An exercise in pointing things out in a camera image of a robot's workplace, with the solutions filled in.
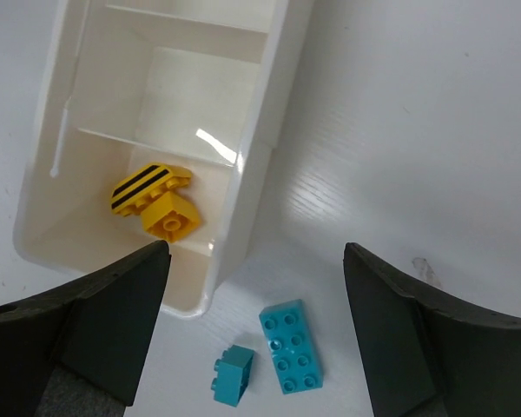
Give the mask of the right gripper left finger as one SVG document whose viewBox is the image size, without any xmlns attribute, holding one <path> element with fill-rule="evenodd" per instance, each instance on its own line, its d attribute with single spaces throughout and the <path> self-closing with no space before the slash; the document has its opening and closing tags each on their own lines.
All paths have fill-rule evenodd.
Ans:
<svg viewBox="0 0 521 417">
<path fill-rule="evenodd" d="M 0 306 L 0 416 L 122 416 L 134 404 L 168 280 L 156 241 Z"/>
</svg>

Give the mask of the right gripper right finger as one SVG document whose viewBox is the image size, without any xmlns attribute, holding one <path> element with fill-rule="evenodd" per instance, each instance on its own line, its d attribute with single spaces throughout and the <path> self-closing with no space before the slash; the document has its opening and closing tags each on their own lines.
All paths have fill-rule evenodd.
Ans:
<svg viewBox="0 0 521 417">
<path fill-rule="evenodd" d="M 521 416 L 521 318 L 411 277 L 357 243 L 347 297 L 376 416 Z"/>
</svg>

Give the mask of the long teal lego brick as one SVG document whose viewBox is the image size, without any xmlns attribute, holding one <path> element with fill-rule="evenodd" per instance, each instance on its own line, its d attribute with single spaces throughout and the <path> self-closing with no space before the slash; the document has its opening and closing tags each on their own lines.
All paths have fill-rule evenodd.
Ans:
<svg viewBox="0 0 521 417">
<path fill-rule="evenodd" d="M 260 324 L 283 394 L 323 387 L 323 370 L 303 300 L 264 308 Z"/>
</svg>

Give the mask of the yellow square lego brick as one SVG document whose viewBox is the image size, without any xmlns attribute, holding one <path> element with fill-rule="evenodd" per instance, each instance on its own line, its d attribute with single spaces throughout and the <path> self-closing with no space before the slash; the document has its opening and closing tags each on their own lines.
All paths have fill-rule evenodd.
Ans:
<svg viewBox="0 0 521 417">
<path fill-rule="evenodd" d="M 197 207 L 172 191 L 148 205 L 140 217 L 147 233 L 167 242 L 178 242 L 201 226 Z"/>
</svg>

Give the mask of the orange lego brick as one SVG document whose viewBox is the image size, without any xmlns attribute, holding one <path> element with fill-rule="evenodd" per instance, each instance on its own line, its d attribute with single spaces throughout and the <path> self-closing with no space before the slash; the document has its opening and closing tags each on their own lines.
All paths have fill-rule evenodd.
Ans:
<svg viewBox="0 0 521 417">
<path fill-rule="evenodd" d="M 170 190 L 187 187 L 193 178 L 190 169 L 152 162 L 118 182 L 111 193 L 114 215 L 139 215 Z"/>
</svg>

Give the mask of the small teal lego brick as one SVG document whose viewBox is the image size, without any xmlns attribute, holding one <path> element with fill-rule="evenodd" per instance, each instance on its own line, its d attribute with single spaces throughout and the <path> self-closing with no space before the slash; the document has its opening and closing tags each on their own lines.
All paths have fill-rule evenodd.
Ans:
<svg viewBox="0 0 521 417">
<path fill-rule="evenodd" d="M 214 400 L 231 407 L 237 407 L 245 393 L 251 374 L 254 350 L 233 345 L 223 351 L 214 363 L 216 376 L 211 390 Z"/>
</svg>

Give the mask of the white divided container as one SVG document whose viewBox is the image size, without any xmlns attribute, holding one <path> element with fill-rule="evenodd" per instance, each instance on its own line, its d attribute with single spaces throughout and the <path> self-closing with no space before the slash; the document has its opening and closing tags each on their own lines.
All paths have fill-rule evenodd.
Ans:
<svg viewBox="0 0 521 417">
<path fill-rule="evenodd" d="M 162 310 L 190 320 L 247 255 L 310 1 L 62 1 L 13 231 L 26 261 L 84 275 L 159 239 L 114 186 L 181 166 L 201 226 L 170 246 Z"/>
</svg>

